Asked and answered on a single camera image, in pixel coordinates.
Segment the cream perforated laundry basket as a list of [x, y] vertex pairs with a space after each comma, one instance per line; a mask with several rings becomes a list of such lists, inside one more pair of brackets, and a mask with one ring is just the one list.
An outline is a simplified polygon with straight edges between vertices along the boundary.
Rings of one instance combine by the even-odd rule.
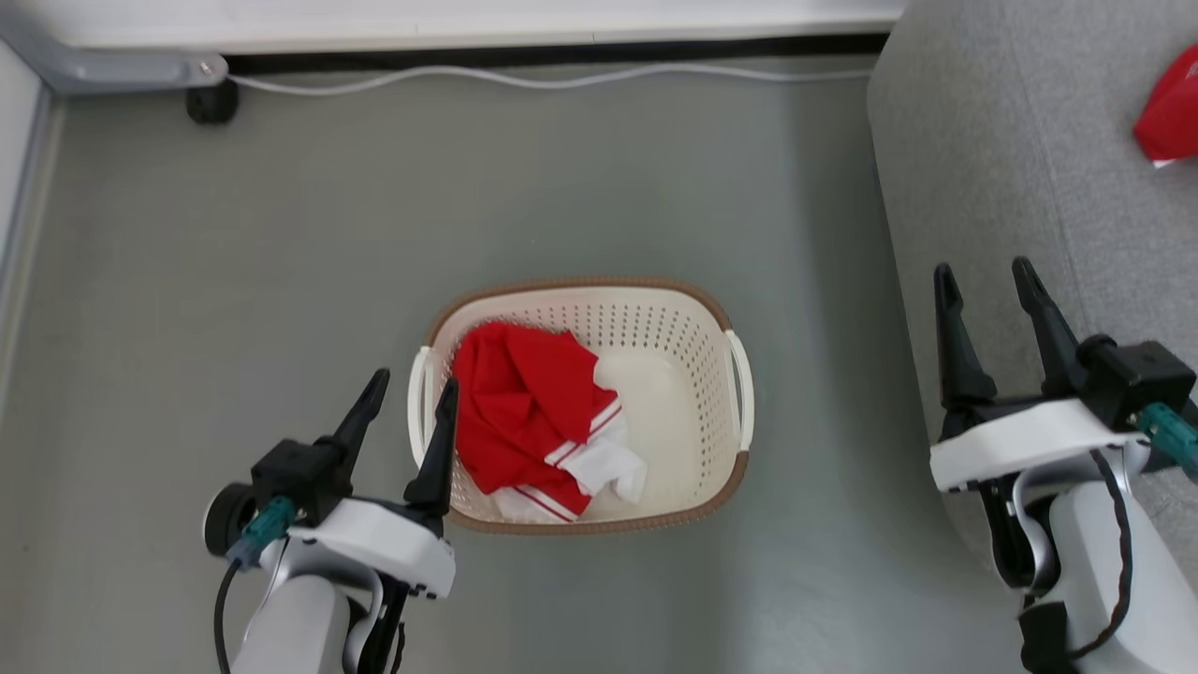
[[409, 376], [407, 426], [422, 463], [432, 407], [458, 346], [474, 326], [570, 330], [595, 354], [595, 381], [615, 389], [648, 466], [637, 504], [600, 494], [573, 523], [508, 518], [454, 464], [449, 518], [492, 535], [613, 535], [702, 520], [736, 494], [756, 423], [752, 365], [724, 308], [702, 290], [654, 278], [583, 277], [465, 296], [432, 321]]

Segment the grey metal panel bracket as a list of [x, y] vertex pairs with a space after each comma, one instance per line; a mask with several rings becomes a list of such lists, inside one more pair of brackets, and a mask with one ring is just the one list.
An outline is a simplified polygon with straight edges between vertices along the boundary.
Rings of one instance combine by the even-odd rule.
[[11, 4], [0, 4], [0, 41], [60, 95], [208, 89], [228, 75], [218, 51], [81, 50]]

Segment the red printed jersey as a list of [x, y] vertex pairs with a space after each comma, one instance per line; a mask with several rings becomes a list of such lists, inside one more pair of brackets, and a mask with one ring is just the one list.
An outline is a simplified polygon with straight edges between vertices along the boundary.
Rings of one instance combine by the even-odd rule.
[[1198, 43], [1164, 69], [1132, 133], [1155, 168], [1198, 157]]

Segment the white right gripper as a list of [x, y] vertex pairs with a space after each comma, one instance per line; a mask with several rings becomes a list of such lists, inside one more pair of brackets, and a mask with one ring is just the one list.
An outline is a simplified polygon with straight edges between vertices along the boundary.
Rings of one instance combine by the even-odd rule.
[[[1015, 293], [1031, 321], [1043, 368], [1043, 396], [1077, 396], [1087, 370], [1075, 351], [1079, 342], [1027, 257], [1014, 259]], [[936, 338], [940, 358], [942, 409], [988, 403], [997, 396], [994, 379], [984, 371], [962, 316], [964, 302], [949, 265], [936, 268]], [[975, 482], [1030, 474], [1031, 486], [1097, 481], [1089, 456], [1099, 449], [1113, 469], [1131, 476], [1144, 470], [1151, 449], [1140, 432], [1117, 432], [1085, 403], [1061, 400], [981, 423], [931, 448], [928, 468], [942, 493]]]

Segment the red garment white striped trim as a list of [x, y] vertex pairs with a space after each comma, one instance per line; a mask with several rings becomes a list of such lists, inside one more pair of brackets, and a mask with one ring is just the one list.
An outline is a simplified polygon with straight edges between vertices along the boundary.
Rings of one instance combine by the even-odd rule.
[[506, 520], [574, 523], [604, 491], [641, 502], [648, 466], [621, 396], [595, 383], [595, 363], [568, 330], [490, 323], [462, 338], [452, 366], [456, 453]]

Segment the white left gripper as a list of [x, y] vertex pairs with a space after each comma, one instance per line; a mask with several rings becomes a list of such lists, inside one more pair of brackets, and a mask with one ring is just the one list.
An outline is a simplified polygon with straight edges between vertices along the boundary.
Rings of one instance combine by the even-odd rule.
[[[323, 444], [338, 449], [338, 468], [353, 469], [369, 427], [380, 414], [392, 372], [380, 368]], [[403, 492], [415, 511], [449, 511], [459, 405], [456, 378], [446, 379], [432, 409], [432, 435], [419, 473]], [[300, 553], [309, 553], [317, 572], [329, 579], [371, 585], [373, 576], [388, 577], [418, 594], [449, 597], [456, 564], [452, 546], [431, 529], [382, 504], [341, 500], [317, 526], [291, 526]]]

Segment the grey fabric sofa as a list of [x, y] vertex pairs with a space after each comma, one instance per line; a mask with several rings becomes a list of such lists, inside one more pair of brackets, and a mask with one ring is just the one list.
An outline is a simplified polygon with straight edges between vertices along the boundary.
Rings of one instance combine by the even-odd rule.
[[928, 439], [942, 263], [1002, 396], [1043, 384], [1016, 256], [1079, 340], [1156, 340], [1198, 372], [1198, 159], [1152, 166], [1132, 135], [1193, 44], [1198, 0], [912, 0], [898, 17], [869, 128]]

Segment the black caster wheel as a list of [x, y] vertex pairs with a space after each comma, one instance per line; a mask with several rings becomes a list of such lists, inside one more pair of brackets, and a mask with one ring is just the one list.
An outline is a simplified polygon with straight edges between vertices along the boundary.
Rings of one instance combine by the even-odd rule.
[[236, 81], [225, 80], [206, 89], [184, 90], [184, 111], [193, 123], [223, 126], [230, 123], [240, 107]]

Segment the grey floor edge rail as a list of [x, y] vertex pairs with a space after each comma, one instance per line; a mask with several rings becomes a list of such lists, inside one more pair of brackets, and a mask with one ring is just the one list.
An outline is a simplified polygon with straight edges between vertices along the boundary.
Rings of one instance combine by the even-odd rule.
[[4, 257], [0, 259], [0, 426], [4, 425], [11, 397], [22, 323], [34, 287], [34, 271], [61, 130], [63, 107], [59, 96], [53, 95], [49, 89], [41, 89], [34, 107], [34, 125], [22, 162]]

